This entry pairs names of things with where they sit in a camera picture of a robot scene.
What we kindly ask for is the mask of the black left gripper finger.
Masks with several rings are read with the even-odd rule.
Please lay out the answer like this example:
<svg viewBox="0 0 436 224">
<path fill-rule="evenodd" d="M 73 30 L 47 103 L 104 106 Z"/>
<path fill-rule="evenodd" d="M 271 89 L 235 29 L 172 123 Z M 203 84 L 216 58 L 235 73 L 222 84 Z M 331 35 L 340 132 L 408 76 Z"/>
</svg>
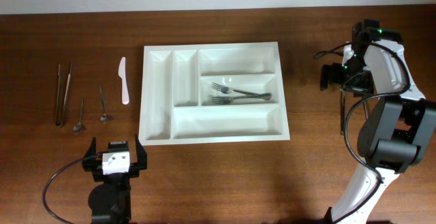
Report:
<svg viewBox="0 0 436 224">
<path fill-rule="evenodd" d="M 147 164 L 147 152 L 145 151 L 143 145 L 140 143 L 139 137 L 135 135 L 135 143 L 136 143 L 136 156 L 138 165 L 146 165 Z"/>
<path fill-rule="evenodd" d="M 96 137 L 93 137 L 91 140 L 90 147 L 88 148 L 87 152 L 84 155 L 85 159 L 94 159 L 97 156 L 96 152 Z"/>
</svg>

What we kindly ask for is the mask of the metal fork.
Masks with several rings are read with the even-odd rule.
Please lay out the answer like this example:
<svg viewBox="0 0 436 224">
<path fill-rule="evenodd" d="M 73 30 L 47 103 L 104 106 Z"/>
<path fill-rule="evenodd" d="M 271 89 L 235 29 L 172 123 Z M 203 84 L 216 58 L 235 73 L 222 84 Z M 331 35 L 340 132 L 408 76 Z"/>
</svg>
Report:
<svg viewBox="0 0 436 224">
<path fill-rule="evenodd" d="M 344 135 L 344 122 L 345 122 L 345 92 L 343 90 L 341 90 L 341 95 L 340 95 L 340 119 L 341 119 L 341 124 L 340 124 L 340 129 L 341 129 L 341 135 Z"/>
<path fill-rule="evenodd" d="M 238 90 L 238 89 L 233 89 L 233 88 L 230 88 L 228 86 L 217 84 L 215 82 L 213 82 L 211 84 L 211 87 L 213 89 L 215 89 L 216 91 L 219 91 L 220 93 L 223 93 L 223 94 L 240 93 L 240 94 L 243 94 L 243 95 L 258 95 L 257 93 L 251 93 L 251 92 L 248 92 L 248 91 L 242 91 L 242 90 Z"/>
<path fill-rule="evenodd" d="M 219 105 L 229 105 L 233 101 L 239 100 L 239 99 L 263 99 L 263 100 L 269 100 L 272 97 L 272 93 L 263 93 L 263 94 L 257 94 L 257 95 L 243 95 L 243 96 L 215 96 L 211 97 L 211 101 L 215 104 Z"/>
</svg>

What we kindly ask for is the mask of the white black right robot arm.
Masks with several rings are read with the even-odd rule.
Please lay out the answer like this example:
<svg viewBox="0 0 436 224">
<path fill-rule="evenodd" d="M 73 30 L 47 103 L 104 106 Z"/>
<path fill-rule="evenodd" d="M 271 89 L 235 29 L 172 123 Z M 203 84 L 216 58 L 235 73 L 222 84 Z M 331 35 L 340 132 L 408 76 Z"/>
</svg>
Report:
<svg viewBox="0 0 436 224">
<path fill-rule="evenodd" d="M 365 223 L 387 186 L 418 164 L 435 130 L 435 104 L 417 88 L 403 38 L 376 20 L 332 49 L 320 89 L 337 85 L 358 106 L 376 100 L 358 135 L 356 171 L 325 223 Z M 288 140 L 275 42 L 144 48 L 139 138 L 144 145 Z"/>
</svg>

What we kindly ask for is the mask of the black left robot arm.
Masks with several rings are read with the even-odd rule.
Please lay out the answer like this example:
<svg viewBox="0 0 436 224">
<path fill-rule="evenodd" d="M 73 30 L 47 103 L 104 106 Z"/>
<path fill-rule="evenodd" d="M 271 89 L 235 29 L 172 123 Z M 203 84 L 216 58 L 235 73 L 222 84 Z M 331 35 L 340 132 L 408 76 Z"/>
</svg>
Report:
<svg viewBox="0 0 436 224">
<path fill-rule="evenodd" d="M 90 193 L 88 205 L 92 223 L 129 223 L 131 221 L 130 180 L 147 168 L 147 153 L 135 137 L 136 162 L 131 162 L 127 141 L 108 143 L 108 150 L 96 151 L 96 139 L 84 154 L 82 168 L 90 172 L 96 186 Z"/>
</svg>

